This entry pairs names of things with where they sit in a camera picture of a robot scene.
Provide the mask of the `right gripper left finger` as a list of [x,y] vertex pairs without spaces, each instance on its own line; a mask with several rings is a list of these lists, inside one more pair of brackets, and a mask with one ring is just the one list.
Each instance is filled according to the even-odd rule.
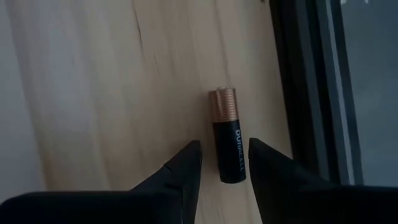
[[191,141],[131,190],[22,194],[1,204],[1,223],[194,223],[201,161]]

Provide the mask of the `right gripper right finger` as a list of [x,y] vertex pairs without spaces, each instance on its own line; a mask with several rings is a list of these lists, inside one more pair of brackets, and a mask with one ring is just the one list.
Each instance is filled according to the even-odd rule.
[[257,138],[249,171],[263,223],[397,223],[397,188],[334,184]]

